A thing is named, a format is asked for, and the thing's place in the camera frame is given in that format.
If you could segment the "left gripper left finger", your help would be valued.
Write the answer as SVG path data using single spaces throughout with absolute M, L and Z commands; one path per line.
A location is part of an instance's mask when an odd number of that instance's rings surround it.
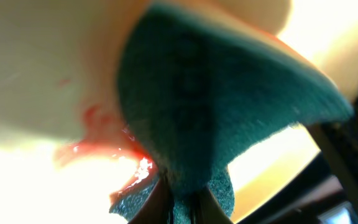
M 175 202 L 165 177 L 159 178 L 149 197 L 128 224 L 173 224 Z

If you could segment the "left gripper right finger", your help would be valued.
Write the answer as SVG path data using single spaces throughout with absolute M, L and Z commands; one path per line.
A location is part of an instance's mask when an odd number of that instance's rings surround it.
M 233 224 L 208 187 L 191 196 L 191 224 Z

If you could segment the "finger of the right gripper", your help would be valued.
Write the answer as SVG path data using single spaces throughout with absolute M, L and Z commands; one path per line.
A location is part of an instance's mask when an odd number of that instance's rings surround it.
M 358 143 L 336 125 L 317 124 L 307 130 L 358 215 Z

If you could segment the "green yellow sponge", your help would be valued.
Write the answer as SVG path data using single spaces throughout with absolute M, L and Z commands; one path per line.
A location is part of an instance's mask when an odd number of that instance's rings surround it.
M 353 114 L 315 68 L 163 3 L 129 36 L 117 90 L 130 132 L 170 184 L 174 223 L 190 222 L 189 196 L 203 187 L 230 215 L 227 165 L 252 145 L 291 124 Z

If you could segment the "yellow plate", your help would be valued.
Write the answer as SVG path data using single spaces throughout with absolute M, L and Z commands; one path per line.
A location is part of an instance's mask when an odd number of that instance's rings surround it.
M 187 1 L 210 19 L 276 35 L 348 97 L 358 92 L 358 0 Z M 0 223 L 122 223 L 110 190 L 135 167 L 53 153 L 83 134 L 105 79 L 95 55 L 128 1 L 0 1 Z

